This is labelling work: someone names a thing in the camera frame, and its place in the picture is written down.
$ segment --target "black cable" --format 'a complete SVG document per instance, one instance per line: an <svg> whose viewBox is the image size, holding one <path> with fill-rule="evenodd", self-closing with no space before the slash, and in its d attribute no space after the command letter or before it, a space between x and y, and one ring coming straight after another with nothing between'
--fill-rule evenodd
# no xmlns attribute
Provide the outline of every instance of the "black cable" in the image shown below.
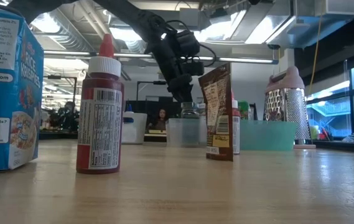
<svg viewBox="0 0 354 224"><path fill-rule="evenodd" d="M189 30L188 26L187 26L184 22L182 22L182 21L180 21L180 20L178 20L178 19L173 19L173 20L167 21L167 22L165 22L165 23L170 23L170 22L179 22L179 23L181 23L182 25L184 25L185 29Z"/></svg>
<svg viewBox="0 0 354 224"><path fill-rule="evenodd" d="M205 65L204 67L210 67L210 66L212 66L212 65L216 62L216 60L217 60L217 55L216 55L216 53L215 53L210 47L204 46L203 44L200 44L200 46L206 48L207 50L209 50L209 51L214 55L213 61L212 61L210 64Z"/></svg>

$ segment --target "white container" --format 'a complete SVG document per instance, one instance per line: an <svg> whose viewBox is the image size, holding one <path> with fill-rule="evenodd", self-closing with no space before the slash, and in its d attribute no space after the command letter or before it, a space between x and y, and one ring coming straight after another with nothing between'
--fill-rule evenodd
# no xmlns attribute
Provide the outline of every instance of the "white container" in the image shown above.
<svg viewBox="0 0 354 224"><path fill-rule="evenodd" d="M147 114L144 113L124 113L121 144L144 143L146 118Z"/></svg>
<svg viewBox="0 0 354 224"><path fill-rule="evenodd" d="M165 123L167 146L198 147L200 119L170 118Z"/></svg>

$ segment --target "cereal box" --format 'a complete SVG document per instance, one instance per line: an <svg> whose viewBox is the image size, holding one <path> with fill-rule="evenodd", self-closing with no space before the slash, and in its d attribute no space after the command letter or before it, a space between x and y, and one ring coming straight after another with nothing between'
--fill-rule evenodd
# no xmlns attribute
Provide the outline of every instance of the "cereal box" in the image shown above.
<svg viewBox="0 0 354 224"><path fill-rule="evenodd" d="M0 9L0 170L37 158L44 51L23 17Z"/></svg>

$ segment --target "desk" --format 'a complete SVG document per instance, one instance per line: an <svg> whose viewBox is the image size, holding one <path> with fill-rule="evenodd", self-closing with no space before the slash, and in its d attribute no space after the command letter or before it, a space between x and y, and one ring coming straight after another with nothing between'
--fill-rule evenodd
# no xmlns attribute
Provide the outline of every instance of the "desk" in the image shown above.
<svg viewBox="0 0 354 224"><path fill-rule="evenodd" d="M354 223L354 154L123 145L117 174L76 174L76 140L40 142L39 159L0 173L4 223Z"/></svg>

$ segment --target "woman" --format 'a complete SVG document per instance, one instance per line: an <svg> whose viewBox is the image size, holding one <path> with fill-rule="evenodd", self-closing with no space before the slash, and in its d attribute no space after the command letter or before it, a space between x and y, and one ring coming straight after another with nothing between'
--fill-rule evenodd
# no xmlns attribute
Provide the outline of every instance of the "woman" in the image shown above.
<svg viewBox="0 0 354 224"><path fill-rule="evenodd" d="M154 124L152 123L149 124L149 129L165 131L166 121L167 121L167 113L165 112L165 109L160 109L159 115L156 121L154 122Z"/></svg>

